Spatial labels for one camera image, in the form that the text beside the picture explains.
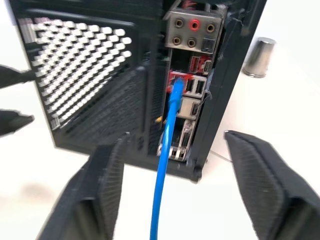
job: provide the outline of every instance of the white table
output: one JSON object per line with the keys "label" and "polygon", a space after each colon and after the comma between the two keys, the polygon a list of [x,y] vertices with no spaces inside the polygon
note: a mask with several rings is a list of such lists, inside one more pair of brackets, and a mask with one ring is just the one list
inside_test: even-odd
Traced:
{"label": "white table", "polygon": [[[0,64],[27,70],[14,27],[3,23]],[[291,167],[320,193],[317,136],[319,91],[297,71],[281,47],[268,76],[240,74],[198,184],[167,176],[159,221],[160,240],[256,240],[241,200],[223,131],[257,135],[274,144]],[[54,148],[33,83],[0,90],[0,107],[35,116],[0,138],[0,239],[33,240],[68,179],[88,156]],[[295,114],[297,108],[301,114]],[[156,173],[126,165],[115,240],[149,239]]]}

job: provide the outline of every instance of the rear i/o panel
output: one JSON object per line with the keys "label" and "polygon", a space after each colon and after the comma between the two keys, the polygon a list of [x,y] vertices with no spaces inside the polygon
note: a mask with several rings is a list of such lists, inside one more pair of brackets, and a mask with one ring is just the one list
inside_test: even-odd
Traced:
{"label": "rear i/o panel", "polygon": [[[184,81],[181,106],[177,112],[169,159],[186,162],[192,148],[202,105],[206,100],[208,76],[213,69],[222,18],[217,12],[175,8],[167,21],[166,46],[169,49],[166,100],[162,114],[166,121],[168,98],[178,78]],[[162,137],[157,155],[162,149]]]}

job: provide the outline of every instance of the black mesh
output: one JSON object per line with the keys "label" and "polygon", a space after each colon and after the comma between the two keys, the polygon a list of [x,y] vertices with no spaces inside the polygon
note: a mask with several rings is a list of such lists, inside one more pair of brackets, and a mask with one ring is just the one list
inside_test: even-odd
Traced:
{"label": "black mesh", "polygon": [[166,67],[158,65],[155,72],[155,81],[153,86],[153,97],[152,97],[152,109],[150,114],[150,130],[149,130],[149,143],[148,143],[148,154],[156,155],[157,148],[159,145],[159,139],[163,132],[161,123],[156,123],[156,119],[162,115],[162,104],[164,97],[164,89],[166,86]]}
{"label": "black mesh", "polygon": [[122,153],[126,150],[122,140],[115,146],[110,162],[105,170],[103,183],[99,191],[99,202],[104,223],[104,232],[106,239],[113,239],[114,229],[118,217],[122,181],[124,175],[124,161]]}
{"label": "black mesh", "polygon": [[260,239],[269,239],[284,193],[255,148],[231,134],[226,136],[234,172],[245,207]]}
{"label": "black mesh", "polygon": [[144,70],[132,70],[114,79],[118,85],[99,96],[92,107],[89,104],[66,127],[66,136],[95,145],[113,142],[125,132],[135,132],[142,121],[144,77]]}
{"label": "black mesh", "polygon": [[19,24],[52,130],[65,126],[124,66],[132,65],[132,27],[41,13]]}
{"label": "black mesh", "polygon": [[320,199],[266,141],[225,134],[238,187],[260,240],[313,240],[320,236]]}

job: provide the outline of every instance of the black plastic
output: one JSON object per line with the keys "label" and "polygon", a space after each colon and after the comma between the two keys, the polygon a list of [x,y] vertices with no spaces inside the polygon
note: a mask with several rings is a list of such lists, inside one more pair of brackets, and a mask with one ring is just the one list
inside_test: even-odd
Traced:
{"label": "black plastic", "polygon": [[12,110],[0,110],[0,136],[14,133],[33,121],[34,117],[32,115],[21,115],[19,112]]}
{"label": "black plastic", "polygon": [[71,178],[39,240],[112,240],[121,198],[127,137],[100,145]]}
{"label": "black plastic", "polygon": [[225,133],[242,200],[260,240],[320,238],[320,198],[273,147],[255,136]]}

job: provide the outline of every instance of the red connector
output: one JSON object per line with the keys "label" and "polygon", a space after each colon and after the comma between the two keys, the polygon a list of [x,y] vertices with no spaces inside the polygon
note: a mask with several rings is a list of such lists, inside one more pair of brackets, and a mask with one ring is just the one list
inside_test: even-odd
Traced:
{"label": "red connector", "polygon": [[192,19],[189,22],[189,28],[194,32],[198,31],[200,28],[200,21],[198,19]]}
{"label": "red connector", "polygon": [[166,88],[167,93],[172,92],[172,88],[173,88],[173,85],[175,84],[175,80],[177,77],[183,78],[183,81],[184,81],[183,92],[184,93],[187,92],[187,90],[186,90],[187,82],[188,82],[188,80],[193,78],[193,75],[189,74],[189,73],[182,73],[182,72],[176,72],[176,71],[171,70],[169,73],[168,84],[167,84],[167,88]]}

